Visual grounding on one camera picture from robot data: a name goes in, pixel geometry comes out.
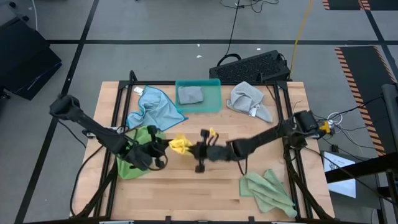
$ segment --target yellow cable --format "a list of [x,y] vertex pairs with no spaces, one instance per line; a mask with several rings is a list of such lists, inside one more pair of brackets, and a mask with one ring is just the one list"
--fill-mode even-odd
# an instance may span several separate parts
[[301,23],[300,30],[299,30],[298,35],[296,37],[296,41],[294,42],[292,64],[290,65],[290,73],[289,73],[289,77],[288,78],[290,78],[291,74],[293,73],[294,56],[295,56],[295,53],[296,53],[297,42],[299,41],[301,33],[303,32],[305,21],[307,20],[308,14],[310,13],[311,6],[312,6],[312,0],[310,0],[309,4],[307,6],[307,10],[305,11],[303,22]]

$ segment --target cloth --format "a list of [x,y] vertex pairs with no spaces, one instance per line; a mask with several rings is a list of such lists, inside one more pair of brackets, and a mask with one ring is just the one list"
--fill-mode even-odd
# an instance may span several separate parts
[[169,146],[173,151],[179,154],[192,155],[188,150],[190,146],[193,146],[193,144],[186,139],[183,134],[179,134],[175,139],[169,141]]
[[[132,139],[137,140],[137,142],[139,144],[145,144],[147,142],[152,141],[150,134],[148,134],[147,126],[143,126],[138,129],[135,129],[133,131],[130,131],[130,132],[126,133],[125,135],[129,136]],[[162,138],[162,139],[164,139],[164,137],[165,137],[164,133],[162,133],[160,131],[158,131],[156,133],[156,136],[159,138]],[[149,172],[149,170],[142,171],[138,168],[130,169],[132,164],[130,164],[124,160],[121,160],[118,157],[116,158],[116,161],[118,163],[118,174],[124,180],[135,179],[135,178],[140,177]]]
[[293,209],[293,201],[272,169],[266,170],[263,177],[255,172],[248,172],[239,181],[239,193],[243,197],[254,197],[262,213],[277,207],[289,218],[297,216],[297,211]]
[[180,104],[199,103],[203,101],[203,93],[199,86],[187,86],[178,88],[178,101]]
[[162,90],[154,87],[145,86],[138,106],[139,112],[132,112],[127,117],[129,128],[154,125],[161,131],[165,131],[188,119],[177,111],[173,102]]
[[261,102],[264,94],[248,84],[241,82],[237,84],[231,91],[231,99],[226,101],[228,108],[240,113],[249,114],[251,110],[256,110],[256,117],[272,122],[272,115]]

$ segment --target wooden tabletop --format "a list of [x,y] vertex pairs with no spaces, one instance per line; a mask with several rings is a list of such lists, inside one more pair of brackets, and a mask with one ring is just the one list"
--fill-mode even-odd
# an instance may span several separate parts
[[[301,82],[289,82],[289,96],[294,112],[309,110],[304,85]],[[117,94],[118,82],[103,82],[99,94],[94,120],[103,126],[110,126]],[[171,100],[175,99],[175,87],[169,85],[153,86],[164,91]],[[263,132],[278,123],[277,108],[265,86],[256,86],[264,94],[263,104],[267,106],[274,118],[272,124],[252,118],[246,114],[237,113],[226,107],[234,86],[222,86],[223,107],[219,113],[186,114],[188,120],[166,130],[167,138],[174,138],[178,133],[184,133],[191,142],[199,141],[200,130],[212,127],[220,134],[218,144],[235,138],[248,138]],[[284,117],[287,118],[283,92],[280,98]],[[138,111],[139,96],[133,92],[130,111]],[[118,116],[121,122],[124,103]],[[319,151],[316,140],[308,139],[308,147]],[[100,145],[95,139],[88,140],[85,158],[90,156]],[[281,139],[257,148],[249,156],[248,170],[262,175],[267,169],[272,169],[283,186],[290,194],[289,181],[285,161],[282,157]],[[248,216],[254,216],[256,221],[289,221],[292,220],[279,209],[261,213],[254,198],[240,197],[238,181],[241,174],[235,162],[205,161],[206,171],[195,173],[197,161],[191,156],[182,156],[167,149],[168,166],[158,172],[150,172],[138,179],[122,180],[118,177],[113,204],[112,219],[130,220],[164,220],[170,215],[172,220],[213,220],[213,221],[247,221]],[[75,213],[83,209],[98,188],[105,150],[103,149],[82,170],[76,188],[73,208]],[[334,217],[322,160],[313,152],[302,150],[302,160],[309,191],[323,209]],[[297,188],[302,217],[305,217],[302,194]],[[108,191],[104,193],[101,214],[104,215]]]

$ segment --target gray cloth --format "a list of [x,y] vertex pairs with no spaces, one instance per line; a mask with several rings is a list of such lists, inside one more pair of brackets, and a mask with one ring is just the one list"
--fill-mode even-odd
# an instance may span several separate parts
[[237,84],[231,91],[231,99],[226,101],[228,108],[240,113],[249,114],[250,110],[256,108],[256,117],[272,122],[272,115],[261,102],[264,94],[248,84],[241,82]]
[[203,93],[199,86],[188,86],[178,88],[178,100],[180,104],[199,103],[203,101]]

